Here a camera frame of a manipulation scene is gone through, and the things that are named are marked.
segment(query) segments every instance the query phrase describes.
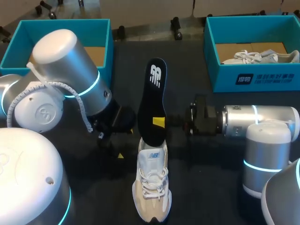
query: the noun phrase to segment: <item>bolt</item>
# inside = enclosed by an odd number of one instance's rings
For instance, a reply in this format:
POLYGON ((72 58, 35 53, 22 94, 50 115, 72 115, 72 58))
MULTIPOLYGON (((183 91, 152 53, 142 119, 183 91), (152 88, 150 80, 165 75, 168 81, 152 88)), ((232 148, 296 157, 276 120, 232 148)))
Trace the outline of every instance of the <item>bolt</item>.
POLYGON ((105 98, 107 98, 108 96, 109 96, 109 92, 107 92, 106 90, 103 92, 103 96, 105 97, 105 98))

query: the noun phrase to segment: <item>white shoelace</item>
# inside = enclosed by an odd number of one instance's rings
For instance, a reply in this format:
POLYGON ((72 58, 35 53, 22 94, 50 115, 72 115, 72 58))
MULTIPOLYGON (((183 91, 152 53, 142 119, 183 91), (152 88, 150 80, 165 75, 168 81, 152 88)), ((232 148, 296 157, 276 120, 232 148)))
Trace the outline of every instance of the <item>white shoelace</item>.
POLYGON ((150 171, 147 176, 144 176, 141 169, 140 175, 142 178, 142 195, 145 198, 157 198, 160 199, 161 196, 165 194, 164 191, 164 181, 168 176, 168 169, 163 169, 163 174, 159 174, 157 171, 150 171), (150 179, 151 176, 156 175, 159 180, 150 179))
POLYGON ((258 52, 237 52, 234 55, 235 59, 242 59, 244 64, 253 64, 256 61, 260 62, 262 60, 261 55, 258 52))

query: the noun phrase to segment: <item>table surface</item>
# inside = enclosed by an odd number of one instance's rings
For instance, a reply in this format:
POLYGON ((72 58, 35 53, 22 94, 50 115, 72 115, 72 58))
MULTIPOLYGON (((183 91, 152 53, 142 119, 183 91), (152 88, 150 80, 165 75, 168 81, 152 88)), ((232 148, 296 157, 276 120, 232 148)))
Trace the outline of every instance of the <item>table surface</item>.
MULTIPOLYGON (((164 59, 168 66, 167 115, 183 115, 195 94, 207 94, 208 103, 218 109, 224 105, 300 108, 299 92, 212 93, 200 41, 115 42, 112 92, 120 104, 130 105, 136 112, 144 69, 152 57, 164 59)), ((143 224, 132 198, 140 139, 137 128, 133 135, 112 137, 113 145, 125 156, 117 163, 98 149, 97 134, 86 132, 76 107, 65 102, 61 123, 44 135, 62 157, 76 204, 77 224, 143 224)), ((260 201, 241 188, 244 140, 227 140, 221 135, 187 140, 180 128, 171 128, 167 144, 172 192, 167 224, 265 224, 260 201)), ((292 144, 291 161, 300 157, 299 146, 299 141, 292 144)))

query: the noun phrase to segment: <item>shoe insole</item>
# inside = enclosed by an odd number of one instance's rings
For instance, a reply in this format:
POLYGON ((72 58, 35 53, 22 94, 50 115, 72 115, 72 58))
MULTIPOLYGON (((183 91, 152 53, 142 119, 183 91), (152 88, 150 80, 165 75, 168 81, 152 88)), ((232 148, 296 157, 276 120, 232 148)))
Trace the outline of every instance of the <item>shoe insole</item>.
POLYGON ((145 71, 144 91, 137 114, 139 132, 147 145, 160 146, 166 138, 163 97, 167 77, 165 61, 151 59, 145 71))

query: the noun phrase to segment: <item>teal box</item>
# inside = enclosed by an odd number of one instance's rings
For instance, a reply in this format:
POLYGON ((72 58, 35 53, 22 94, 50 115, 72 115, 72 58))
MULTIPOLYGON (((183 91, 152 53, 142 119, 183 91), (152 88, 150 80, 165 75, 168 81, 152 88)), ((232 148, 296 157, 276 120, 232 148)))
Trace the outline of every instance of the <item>teal box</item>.
POLYGON ((299 21, 293 15, 207 18, 204 55, 214 92, 300 90, 300 63, 221 65, 216 44, 258 42, 282 42, 287 53, 299 51, 299 21))
POLYGON ((105 47, 101 77, 110 87, 113 67, 113 36, 109 19, 91 20, 23 20, 20 21, 0 64, 2 75, 26 75, 34 45, 46 34, 59 30, 73 31, 85 47, 105 47))

